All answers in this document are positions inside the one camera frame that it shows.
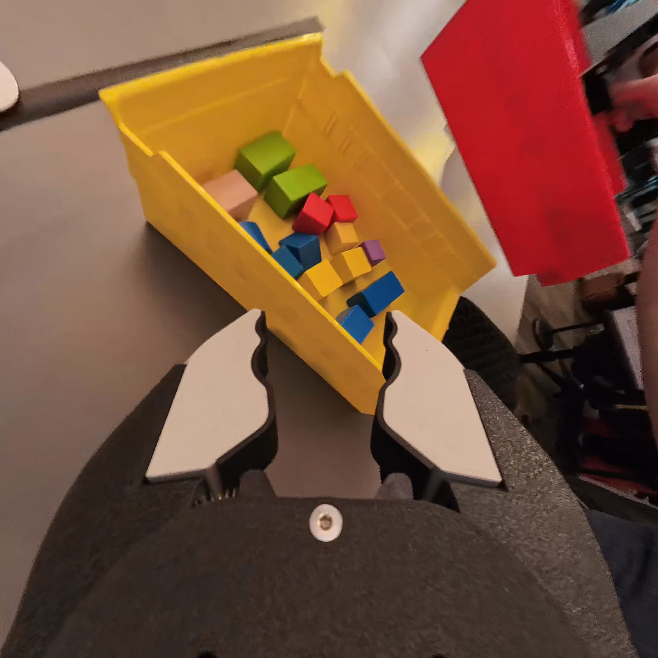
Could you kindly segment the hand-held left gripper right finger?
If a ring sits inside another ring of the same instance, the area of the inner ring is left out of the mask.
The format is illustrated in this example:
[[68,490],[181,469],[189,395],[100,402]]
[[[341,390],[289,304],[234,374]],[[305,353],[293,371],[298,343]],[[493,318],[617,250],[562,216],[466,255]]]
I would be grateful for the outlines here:
[[503,488],[503,474],[464,366],[399,310],[386,313],[384,383],[370,450],[382,483],[404,476],[411,497],[456,503],[451,485]]

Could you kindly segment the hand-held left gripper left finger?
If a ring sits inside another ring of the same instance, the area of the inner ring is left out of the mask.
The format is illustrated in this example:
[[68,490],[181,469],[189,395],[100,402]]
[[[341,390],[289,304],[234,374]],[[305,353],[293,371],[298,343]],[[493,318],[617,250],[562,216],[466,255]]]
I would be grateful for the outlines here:
[[267,338],[265,312],[252,309],[188,358],[145,471],[149,484],[201,478],[212,498],[228,498],[245,473],[273,462]]

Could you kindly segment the red plastic bin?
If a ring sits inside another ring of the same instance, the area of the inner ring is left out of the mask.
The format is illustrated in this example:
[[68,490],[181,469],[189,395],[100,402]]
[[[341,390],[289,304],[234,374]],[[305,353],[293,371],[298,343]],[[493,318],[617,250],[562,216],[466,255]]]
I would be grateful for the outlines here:
[[563,284],[629,258],[573,1],[465,1],[421,61],[514,275]]

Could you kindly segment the yellow plastic bin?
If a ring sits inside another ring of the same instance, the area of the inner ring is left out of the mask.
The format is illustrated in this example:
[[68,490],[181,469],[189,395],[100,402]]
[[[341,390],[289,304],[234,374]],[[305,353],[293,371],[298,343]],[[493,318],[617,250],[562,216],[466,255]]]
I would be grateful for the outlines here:
[[[443,338],[460,295],[496,266],[434,177],[349,71],[322,54],[321,34],[195,62],[108,87],[100,99],[124,145],[150,225],[267,326],[347,402],[374,414],[383,386],[385,312],[358,344],[335,321],[353,294],[392,271],[400,310]],[[293,166],[315,165],[328,193],[349,195],[357,234],[386,259],[314,300],[203,189],[241,147],[280,131]]]

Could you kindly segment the person's right forearm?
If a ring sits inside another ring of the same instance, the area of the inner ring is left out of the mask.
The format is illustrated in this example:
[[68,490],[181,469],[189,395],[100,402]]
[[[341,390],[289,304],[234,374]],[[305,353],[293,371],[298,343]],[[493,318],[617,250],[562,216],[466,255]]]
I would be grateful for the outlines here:
[[637,282],[637,329],[644,395],[657,440],[657,221],[649,233]]

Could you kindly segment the person's right hand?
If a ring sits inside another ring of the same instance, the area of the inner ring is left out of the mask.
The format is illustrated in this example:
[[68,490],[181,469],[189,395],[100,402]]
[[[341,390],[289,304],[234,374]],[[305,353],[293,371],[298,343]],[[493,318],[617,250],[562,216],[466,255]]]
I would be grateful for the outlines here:
[[613,83],[609,87],[612,109],[604,113],[607,127],[628,132],[640,120],[657,119],[657,75]]

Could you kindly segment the black foam pad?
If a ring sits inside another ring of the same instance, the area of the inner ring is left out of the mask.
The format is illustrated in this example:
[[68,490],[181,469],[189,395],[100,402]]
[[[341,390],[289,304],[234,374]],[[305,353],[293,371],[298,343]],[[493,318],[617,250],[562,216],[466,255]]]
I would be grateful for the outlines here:
[[460,297],[443,344],[515,412],[522,364],[512,342],[471,300]]

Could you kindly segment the black office chair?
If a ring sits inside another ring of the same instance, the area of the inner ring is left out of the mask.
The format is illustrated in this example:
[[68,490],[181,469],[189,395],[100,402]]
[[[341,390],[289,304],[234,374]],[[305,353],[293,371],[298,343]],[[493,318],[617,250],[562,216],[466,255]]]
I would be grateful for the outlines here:
[[554,327],[544,318],[532,323],[538,347],[523,354],[525,365],[571,362],[579,382],[601,379],[630,391],[644,391],[644,367],[637,327],[634,283],[621,285],[607,300],[586,300],[592,319]]

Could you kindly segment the blue wooden half cylinder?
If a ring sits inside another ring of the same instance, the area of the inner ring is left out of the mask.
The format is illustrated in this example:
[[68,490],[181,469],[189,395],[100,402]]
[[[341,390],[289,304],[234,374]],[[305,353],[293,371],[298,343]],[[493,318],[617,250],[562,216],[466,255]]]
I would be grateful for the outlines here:
[[251,220],[243,220],[240,221],[239,226],[248,234],[250,235],[258,244],[259,246],[268,254],[272,254],[272,249],[263,234],[262,230],[260,229],[259,225],[256,222],[253,222]]

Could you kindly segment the blue wooden cube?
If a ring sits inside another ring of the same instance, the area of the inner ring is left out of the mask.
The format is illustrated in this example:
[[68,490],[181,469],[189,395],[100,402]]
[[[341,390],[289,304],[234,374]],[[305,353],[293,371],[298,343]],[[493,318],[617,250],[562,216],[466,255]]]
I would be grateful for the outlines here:
[[279,241],[279,246],[287,247],[306,271],[322,261],[320,240],[317,235],[293,232]]

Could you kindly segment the red wooden cube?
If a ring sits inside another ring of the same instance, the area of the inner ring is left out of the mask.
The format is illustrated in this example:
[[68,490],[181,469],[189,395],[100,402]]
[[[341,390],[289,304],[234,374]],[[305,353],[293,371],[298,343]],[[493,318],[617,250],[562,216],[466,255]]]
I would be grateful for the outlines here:
[[349,195],[331,194],[326,202],[332,208],[330,223],[353,223],[358,219],[358,212]]
[[333,206],[316,193],[310,193],[292,224],[295,233],[322,235],[329,228]]

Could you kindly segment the natural wooden rectangular block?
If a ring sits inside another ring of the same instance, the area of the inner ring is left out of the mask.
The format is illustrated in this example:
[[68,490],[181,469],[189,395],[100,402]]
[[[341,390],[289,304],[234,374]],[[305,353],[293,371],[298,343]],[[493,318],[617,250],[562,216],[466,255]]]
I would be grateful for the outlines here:
[[258,197],[258,191],[236,169],[214,178],[202,188],[237,221],[249,219]]

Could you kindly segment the green rectangular wooden block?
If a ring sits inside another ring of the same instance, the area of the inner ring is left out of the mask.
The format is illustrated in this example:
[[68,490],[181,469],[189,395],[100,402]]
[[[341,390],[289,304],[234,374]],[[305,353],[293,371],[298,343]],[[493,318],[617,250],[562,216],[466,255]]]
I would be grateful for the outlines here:
[[321,195],[328,186],[314,164],[293,167],[275,175],[265,188],[265,202],[281,219],[298,213],[310,194]]
[[280,131],[271,131],[239,150],[234,169],[260,193],[275,175],[289,169],[296,153]]

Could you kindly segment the instruction sheet stand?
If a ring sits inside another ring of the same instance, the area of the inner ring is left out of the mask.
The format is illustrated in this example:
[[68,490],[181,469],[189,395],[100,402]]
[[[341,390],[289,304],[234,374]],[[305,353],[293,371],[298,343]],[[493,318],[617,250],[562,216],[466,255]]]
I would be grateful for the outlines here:
[[3,63],[0,63],[0,112],[11,110],[19,101],[20,89],[12,71]]

